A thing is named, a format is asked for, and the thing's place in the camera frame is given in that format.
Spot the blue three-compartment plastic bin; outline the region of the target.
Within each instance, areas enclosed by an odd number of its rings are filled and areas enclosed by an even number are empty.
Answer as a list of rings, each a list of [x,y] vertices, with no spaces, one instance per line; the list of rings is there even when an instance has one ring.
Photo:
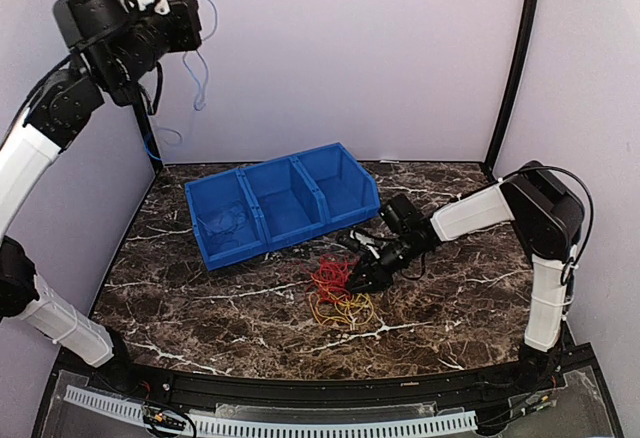
[[[340,143],[191,181],[192,229],[210,271],[375,217],[375,179]]]

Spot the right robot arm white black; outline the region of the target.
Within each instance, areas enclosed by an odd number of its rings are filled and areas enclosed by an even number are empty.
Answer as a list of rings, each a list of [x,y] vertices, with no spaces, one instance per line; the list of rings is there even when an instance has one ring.
[[[347,292],[385,291],[396,274],[413,260],[424,262],[443,243],[511,223],[532,265],[533,284],[510,384],[521,392],[534,390],[560,365],[556,347],[571,306],[575,271],[593,229],[593,201],[580,200],[560,180],[563,172],[530,161],[430,215],[419,211],[406,195],[394,196],[379,210],[392,237],[375,238],[355,229],[345,240],[362,252],[345,284]]]

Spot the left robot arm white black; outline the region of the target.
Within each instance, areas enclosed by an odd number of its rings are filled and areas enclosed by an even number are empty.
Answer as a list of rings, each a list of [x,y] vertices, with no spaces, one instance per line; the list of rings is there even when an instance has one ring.
[[[3,231],[106,96],[120,107],[131,105],[140,79],[164,55],[202,44],[197,0],[58,0],[53,15],[69,55],[30,92],[1,144]],[[7,235],[1,237],[1,316],[27,322],[120,394],[140,387],[140,370],[121,335],[55,292]]]

